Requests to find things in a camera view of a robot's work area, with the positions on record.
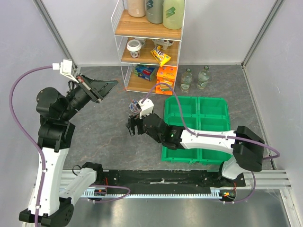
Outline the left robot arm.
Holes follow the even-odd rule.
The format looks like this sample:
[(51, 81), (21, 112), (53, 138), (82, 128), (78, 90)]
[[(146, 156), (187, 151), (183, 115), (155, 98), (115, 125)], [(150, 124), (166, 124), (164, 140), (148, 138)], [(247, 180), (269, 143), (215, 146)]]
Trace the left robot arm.
[(40, 128), (37, 145), (42, 155), (37, 188), (29, 207), (20, 212), (20, 221), (43, 227), (65, 227), (71, 220), (75, 204), (87, 188), (103, 183), (102, 165), (87, 162), (69, 185), (60, 190), (63, 165), (75, 131), (70, 120), (88, 102), (100, 103), (117, 84), (117, 80), (78, 75), (66, 96), (53, 87), (46, 87), (38, 93), (36, 111), (40, 115)]

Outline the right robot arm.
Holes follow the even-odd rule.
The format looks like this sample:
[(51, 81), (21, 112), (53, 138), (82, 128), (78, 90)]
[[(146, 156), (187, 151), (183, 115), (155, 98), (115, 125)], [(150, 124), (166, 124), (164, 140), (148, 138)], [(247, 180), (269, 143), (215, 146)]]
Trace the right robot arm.
[(222, 162), (217, 181), (228, 186), (245, 171), (260, 172), (264, 142), (245, 126), (235, 131), (199, 131), (185, 126), (169, 125), (157, 114), (130, 116), (126, 127), (130, 135), (147, 134), (157, 143), (171, 149), (207, 149), (231, 155)]

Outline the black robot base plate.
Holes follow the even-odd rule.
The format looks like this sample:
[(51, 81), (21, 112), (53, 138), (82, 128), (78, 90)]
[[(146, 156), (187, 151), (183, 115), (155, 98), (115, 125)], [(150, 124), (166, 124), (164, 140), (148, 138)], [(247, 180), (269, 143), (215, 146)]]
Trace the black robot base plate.
[(234, 180), (227, 179), (218, 171), (207, 170), (103, 170), (97, 172), (96, 184), (128, 187), (129, 184), (172, 183), (199, 185), (202, 187), (244, 187), (244, 174)]

